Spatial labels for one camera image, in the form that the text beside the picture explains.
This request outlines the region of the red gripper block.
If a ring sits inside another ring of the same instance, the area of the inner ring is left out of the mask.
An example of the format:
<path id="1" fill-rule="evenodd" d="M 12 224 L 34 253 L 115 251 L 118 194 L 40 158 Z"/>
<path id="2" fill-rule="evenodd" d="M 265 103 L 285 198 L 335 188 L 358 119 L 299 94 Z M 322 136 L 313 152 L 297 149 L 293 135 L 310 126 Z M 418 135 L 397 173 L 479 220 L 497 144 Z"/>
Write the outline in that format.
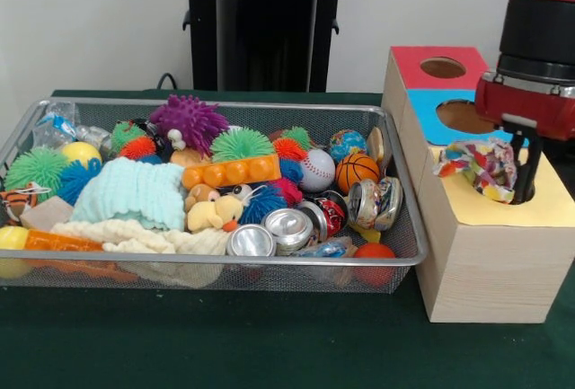
<path id="1" fill-rule="evenodd" d="M 574 138 L 574 86 L 524 80 L 497 72 L 486 72 L 475 92 L 475 108 L 483 119 L 498 126 L 513 123 L 536 130 L 541 137 L 555 140 Z M 510 135 L 517 178 L 513 204 L 523 204 L 535 195 L 535 175 L 543 152 L 539 136 L 521 136 L 521 128 L 502 126 Z M 528 141 L 527 159 L 519 153 Z"/>

